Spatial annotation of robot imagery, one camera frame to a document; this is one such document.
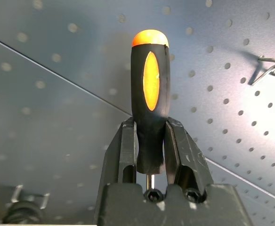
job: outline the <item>metal hook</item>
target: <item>metal hook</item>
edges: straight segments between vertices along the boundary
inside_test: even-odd
[[[18,185],[16,186],[13,194],[12,194],[12,197],[11,197],[11,202],[12,203],[15,203],[15,202],[19,202],[19,195],[20,195],[20,192],[21,190],[23,189],[23,185]],[[48,204],[48,201],[49,201],[49,196],[50,196],[50,193],[46,193],[43,198],[42,198],[42,203],[41,203],[41,206],[40,206],[40,209],[45,209],[47,204]]]
[[[265,58],[264,56],[260,56],[258,58],[258,61],[266,61],[266,62],[273,62],[275,63],[275,59],[274,58]],[[275,65],[271,66],[266,72],[264,72],[263,74],[261,74],[253,83],[251,86],[255,85],[259,80],[261,80],[265,75],[267,74],[271,74],[271,72],[275,69]]]

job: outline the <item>gray pegboard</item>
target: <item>gray pegboard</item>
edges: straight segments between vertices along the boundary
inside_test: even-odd
[[[0,44],[0,203],[23,185],[50,193],[47,222],[90,223],[105,150],[127,118]]]

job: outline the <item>pegboard hole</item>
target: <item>pegboard hole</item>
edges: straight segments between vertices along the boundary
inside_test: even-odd
[[[178,99],[178,94],[172,94],[172,96],[171,96],[171,98],[172,98],[172,100],[177,100]]]
[[[207,90],[211,92],[213,90],[213,86],[208,86]]]
[[[24,107],[21,109],[21,113],[25,115],[30,115],[31,114],[31,109],[29,107]]]
[[[265,14],[264,14],[264,19],[268,20],[269,17],[270,17],[270,13],[265,13]]]
[[[189,77],[190,78],[192,78],[192,77],[194,77],[195,76],[195,71],[194,70],[191,70],[190,72],[189,72]]]
[[[224,68],[225,69],[229,69],[231,67],[231,64],[230,63],[226,63],[225,65],[224,65]]]
[[[97,169],[97,168],[98,168],[97,165],[90,165],[90,166],[89,166],[89,169],[90,169],[90,170],[91,170],[91,169],[92,169],[92,170],[95,170],[95,169]]]
[[[114,89],[114,88],[111,88],[111,89],[109,89],[108,93],[111,96],[115,96],[118,93],[118,90]]]
[[[192,112],[192,113],[195,113],[196,111],[197,111],[197,108],[196,108],[196,107],[192,107],[192,108],[191,108],[191,112]]]
[[[43,3],[41,0],[33,0],[33,7],[37,10],[41,10],[43,8]]]
[[[240,79],[240,83],[241,83],[241,84],[243,84],[243,83],[245,83],[245,82],[246,82],[246,78],[243,77],[243,78]]]
[[[225,105],[227,105],[228,102],[230,102],[230,100],[229,100],[228,98],[226,98],[226,99],[223,100],[223,103],[224,103]]]
[[[214,47],[213,46],[208,46],[207,47],[207,53],[212,53],[214,50]]]
[[[16,39],[19,41],[19,42],[27,42],[28,41],[28,36],[25,34],[25,33],[18,33],[17,36],[16,36]]]
[[[193,34],[193,28],[192,28],[192,27],[188,27],[188,28],[186,29],[186,34],[187,34],[187,35]]]
[[[45,82],[43,82],[43,81],[37,81],[36,83],[35,83],[35,86],[38,88],[38,89],[44,89],[45,88]]]
[[[12,66],[9,63],[1,63],[0,67],[4,72],[10,72],[12,70]]]
[[[249,43],[250,43],[250,40],[249,40],[249,39],[244,39],[244,40],[243,40],[243,45],[244,45],[244,46],[247,46]]]
[[[129,63],[125,63],[124,64],[124,68],[125,68],[125,70],[130,71],[131,70],[131,63],[130,62]]]
[[[163,13],[164,15],[170,15],[170,13],[171,13],[171,8],[170,8],[169,6],[163,7],[163,8],[162,8],[162,13]]]
[[[56,63],[59,63],[61,61],[61,56],[57,53],[54,53],[52,55],[52,61],[56,62]]]
[[[120,23],[124,23],[124,22],[126,21],[125,15],[120,14],[120,15],[118,16],[118,21],[119,21]]]
[[[76,33],[78,31],[78,26],[74,23],[70,23],[67,26],[67,29],[71,32],[71,33]]]
[[[213,4],[212,0],[206,0],[205,1],[205,6],[208,7],[208,8],[211,7],[212,4]]]
[[[7,156],[5,154],[0,154],[0,161],[5,161]]]
[[[174,54],[170,54],[169,60],[170,60],[170,62],[172,62],[173,60],[175,60],[175,55]]]
[[[84,187],[83,183],[77,183],[77,187]]]
[[[233,21],[231,20],[231,19],[228,19],[227,21],[226,21],[226,26],[227,27],[231,27],[233,25]]]

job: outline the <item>black screw head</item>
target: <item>black screw head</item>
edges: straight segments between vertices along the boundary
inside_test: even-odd
[[[161,202],[164,196],[158,189],[149,189],[145,192],[144,197],[150,202]]]
[[[190,202],[201,203],[202,195],[194,188],[188,188],[185,190],[185,196]]]

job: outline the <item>screwdriver handle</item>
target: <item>screwdriver handle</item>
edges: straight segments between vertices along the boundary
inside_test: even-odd
[[[163,171],[162,145],[170,108],[170,61],[166,36],[156,30],[137,34],[131,50],[131,109],[137,124],[137,171]]]

